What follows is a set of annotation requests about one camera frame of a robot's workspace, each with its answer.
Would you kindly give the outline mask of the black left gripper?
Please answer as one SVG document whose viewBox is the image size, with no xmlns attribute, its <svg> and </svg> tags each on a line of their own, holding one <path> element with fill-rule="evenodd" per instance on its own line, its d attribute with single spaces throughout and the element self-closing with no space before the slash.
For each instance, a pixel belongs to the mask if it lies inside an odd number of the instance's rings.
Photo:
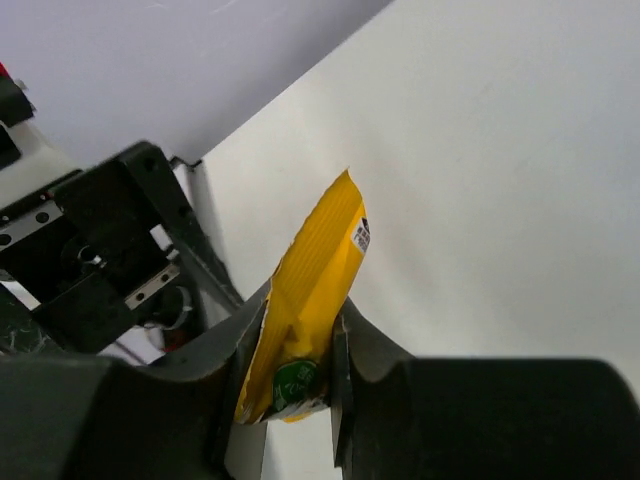
<svg viewBox="0 0 640 480">
<path fill-rule="evenodd" d="M 1 207 L 5 354 L 97 353 L 134 326 L 186 321 L 200 291 L 243 302 L 173 170 L 141 141 Z"/>
</svg>

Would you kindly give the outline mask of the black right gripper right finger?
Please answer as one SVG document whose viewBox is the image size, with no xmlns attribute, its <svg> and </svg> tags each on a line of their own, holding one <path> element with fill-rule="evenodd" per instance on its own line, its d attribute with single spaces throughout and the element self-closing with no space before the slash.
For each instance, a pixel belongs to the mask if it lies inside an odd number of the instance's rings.
<svg viewBox="0 0 640 480">
<path fill-rule="evenodd" d="M 586 358 L 417 357 L 346 302 L 333 327 L 346 479 L 635 479 L 639 405 Z"/>
</svg>

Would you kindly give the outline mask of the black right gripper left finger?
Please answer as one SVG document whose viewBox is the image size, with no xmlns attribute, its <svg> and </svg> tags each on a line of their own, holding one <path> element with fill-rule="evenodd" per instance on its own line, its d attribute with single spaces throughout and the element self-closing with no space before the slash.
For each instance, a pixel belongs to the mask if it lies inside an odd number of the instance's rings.
<svg viewBox="0 0 640 480">
<path fill-rule="evenodd" d="M 5 479 L 257 479 L 266 430 L 234 411 L 267 291 L 150 366 L 69 353 L 1 359 Z"/>
</svg>

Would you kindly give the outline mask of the yellow snack bar top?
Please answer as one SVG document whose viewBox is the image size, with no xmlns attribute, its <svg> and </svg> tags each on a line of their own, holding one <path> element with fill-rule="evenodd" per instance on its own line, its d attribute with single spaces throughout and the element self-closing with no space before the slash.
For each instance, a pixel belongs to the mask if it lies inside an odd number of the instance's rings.
<svg viewBox="0 0 640 480">
<path fill-rule="evenodd" d="M 362 194 L 343 171 L 268 281 L 258 343 L 234 412 L 236 423 L 296 422 L 327 405 L 333 325 L 370 240 Z"/>
</svg>

